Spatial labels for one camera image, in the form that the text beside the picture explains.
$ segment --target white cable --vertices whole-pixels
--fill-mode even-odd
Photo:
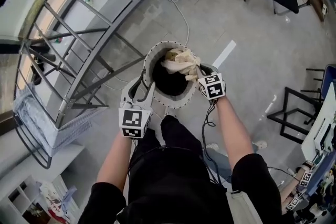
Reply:
[[[117,80],[119,80],[119,81],[121,81],[121,82],[123,82],[123,83],[129,83],[129,82],[127,82],[127,81],[124,81],[124,80],[122,80],[122,79],[119,79],[117,76],[115,76],[114,78],[116,78]]]
[[[106,83],[103,83],[103,85],[105,85],[107,88],[110,88],[113,91],[121,91],[125,88],[125,87],[122,87],[121,89],[115,89],[115,88],[112,88],[111,86],[108,86]]]
[[[182,11],[180,10],[179,6],[178,6],[177,3],[176,3],[176,2],[178,2],[178,1],[180,1],[180,0],[176,0],[176,1],[168,0],[168,1],[174,3],[174,5],[176,6],[177,10],[181,13],[181,15],[182,15],[182,17],[183,17],[183,19],[184,19],[184,21],[185,21],[185,24],[187,25],[187,28],[188,28],[188,34],[187,34],[187,40],[186,40],[185,45],[184,45],[184,46],[186,47],[187,44],[188,44],[188,42],[189,42],[190,27],[189,27],[189,24],[188,24],[186,18],[185,18],[184,15],[183,15]]]

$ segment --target white cabinet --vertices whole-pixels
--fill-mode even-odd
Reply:
[[[74,144],[66,146],[53,157],[48,170],[42,168],[30,156],[5,175],[0,180],[0,221],[3,224],[28,224],[23,214],[36,201],[47,212],[46,203],[36,181],[52,183],[59,196],[63,197],[68,189],[60,174],[83,149],[83,146]],[[73,199],[70,201],[69,213],[73,221],[79,217],[79,208]]]

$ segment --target curved metal rack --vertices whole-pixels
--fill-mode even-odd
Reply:
[[[29,31],[31,32],[32,28],[35,27],[39,35],[42,38],[35,39],[35,40],[30,40],[26,38],[22,42],[22,46],[20,49],[20,57],[19,57],[19,62],[18,62],[18,67],[17,67],[17,73],[16,73],[16,87],[14,91],[14,99],[16,97],[16,88],[19,89],[19,86],[17,84],[18,78],[22,78],[22,80],[24,81],[25,87],[27,87],[28,90],[31,92],[31,94],[33,95],[34,99],[38,102],[43,112],[46,113],[46,115],[53,122],[55,127],[59,129],[60,127],[62,127],[64,116],[66,112],[69,110],[75,110],[75,109],[81,110],[80,114],[82,114],[87,109],[107,107],[107,105],[105,105],[98,97],[96,97],[96,93],[100,89],[101,85],[145,58],[145,55],[141,54],[125,38],[123,38],[117,33],[117,30],[122,25],[122,23],[125,21],[125,19],[128,16],[130,16],[130,14],[138,7],[138,5],[143,0],[120,0],[120,1],[125,2],[125,5],[124,5],[123,10],[120,11],[120,13],[116,16],[114,20],[109,20],[103,14],[101,14],[99,11],[94,9],[92,6],[90,6],[83,0],[72,0],[72,1],[80,2],[87,9],[93,12],[99,19],[101,19],[103,22],[105,22],[108,25],[107,28],[87,29],[83,31],[74,31],[64,21],[62,16],[60,16],[55,10],[53,10],[53,8],[47,3],[47,1],[48,0],[44,0],[44,4],[39,9],[39,12],[37,13],[37,16],[35,18],[35,22],[31,26],[30,31]],[[56,24],[62,25],[66,30],[68,30],[69,33],[57,34],[53,36],[45,36],[42,30],[36,24],[36,19],[38,18],[43,8],[46,8],[53,15],[54,19],[56,20]],[[98,40],[98,42],[92,47],[87,42],[85,42],[83,38],[80,37],[80,35],[82,34],[98,33],[98,32],[103,32],[103,35]],[[130,49],[132,49],[139,56],[137,60],[121,67],[118,70],[114,70],[100,56],[102,49],[106,46],[108,41],[114,35],[120,40],[122,40]],[[56,38],[67,37],[67,36],[73,36],[74,39],[68,45],[64,55],[61,56],[57,52],[57,50],[53,47],[53,44],[50,41]],[[82,60],[82,58],[79,57],[76,54],[76,52],[73,50],[73,45],[77,41],[84,47],[84,49],[88,53],[88,56],[85,60]],[[41,45],[41,44],[46,44],[46,46],[48,46],[48,48],[50,49],[50,52],[54,53],[55,56],[59,59],[60,61],[59,64],[53,63],[52,61],[44,57],[39,52],[38,45]],[[71,64],[67,62],[66,56],[69,53],[72,53],[75,56],[77,56],[78,59],[82,62],[81,68],[79,69],[78,72],[76,72],[74,68],[71,66]],[[43,83],[45,83],[46,86],[51,90],[51,92],[61,101],[61,106],[58,110],[58,115],[56,119],[54,119],[52,115],[50,115],[46,107],[40,101],[40,98],[36,96],[36,93],[31,89],[29,83],[27,82],[24,75],[22,74],[22,71],[20,70],[20,63],[22,61],[23,55],[26,55],[28,57],[34,69],[36,70],[38,75],[41,77]],[[46,73],[43,73],[43,71],[39,68],[37,62],[34,60],[32,55],[36,57],[37,59],[43,61],[43,63],[51,65],[52,69]],[[91,70],[92,64],[95,61],[99,62],[106,70],[108,70],[108,74],[105,77],[100,78],[96,73],[94,73]],[[89,71],[92,72],[98,78],[98,80],[91,85],[88,85],[84,81],[84,77]],[[51,74],[52,72],[59,72],[63,76],[63,78],[65,78],[65,80],[70,84],[70,88],[65,96],[62,96],[56,90],[56,88],[52,85],[52,83],[49,82],[48,75]],[[93,99],[95,99],[97,104],[92,104]],[[79,103],[78,102],[79,100],[84,100],[85,103]],[[38,141],[33,136],[31,131],[27,128],[27,126],[24,124],[24,122],[21,120],[18,114],[14,114],[14,119],[17,124],[16,132],[19,135],[22,142],[24,143],[24,145],[33,155],[35,160],[43,168],[48,169],[51,165],[52,157],[47,154],[46,150],[43,148],[40,141]]]

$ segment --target tiled floor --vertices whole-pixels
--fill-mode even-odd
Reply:
[[[251,138],[267,141],[268,147],[259,152],[267,164],[282,169],[300,165],[303,155],[299,145],[280,137],[280,125],[267,120],[265,111],[275,97],[269,113],[281,108],[286,86],[295,90],[316,86],[313,74],[307,73],[305,68],[324,68],[335,62],[334,40],[326,26],[319,22],[313,8],[305,7],[297,15],[276,16],[270,0],[251,0],[248,5],[243,0],[180,0],[178,6],[190,26],[188,47],[200,56],[202,62],[212,64],[231,40],[237,44],[219,71],[227,84],[227,96]],[[187,28],[173,3],[145,0],[124,23],[120,33],[146,54],[161,40],[185,43]],[[135,56],[118,41],[112,41],[102,55],[112,65],[119,66]],[[130,81],[140,75],[141,69],[142,63],[139,63],[119,78]],[[124,86],[115,78],[107,84],[117,89]],[[75,194],[75,198],[83,201],[119,128],[120,91],[103,86],[100,95],[110,108],[95,118],[90,134],[78,140],[86,149],[68,168],[66,175],[73,181],[86,178]],[[196,93],[178,112],[179,120],[197,138],[201,137],[207,108],[208,102]],[[164,107],[155,103],[154,110],[162,116]],[[217,113],[214,112],[211,118],[217,122]],[[304,118],[292,120],[302,123]],[[160,119],[153,116],[152,122],[159,133]],[[207,127],[205,135],[208,143],[216,142],[224,147],[217,127]],[[272,170],[271,174],[276,183],[288,179],[281,172]]]

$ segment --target sneaker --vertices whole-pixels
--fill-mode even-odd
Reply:
[[[256,143],[253,143],[253,144],[258,147],[258,150],[263,150],[264,148],[267,148],[267,142],[264,141],[264,140],[260,140]]]
[[[221,150],[218,146],[218,144],[216,143],[210,143],[210,144],[207,144],[206,145],[206,148],[211,148],[212,150],[222,154],[222,155],[225,155],[227,157],[227,153],[224,151],[224,150]]]
[[[166,117],[170,115],[177,119],[176,112],[177,112],[177,109],[166,107],[166,110],[164,111],[164,116]]]
[[[218,144],[216,144],[216,143],[207,144],[207,145],[206,145],[206,148],[211,148],[211,149],[213,149],[214,151],[219,152],[219,146],[218,146]]]

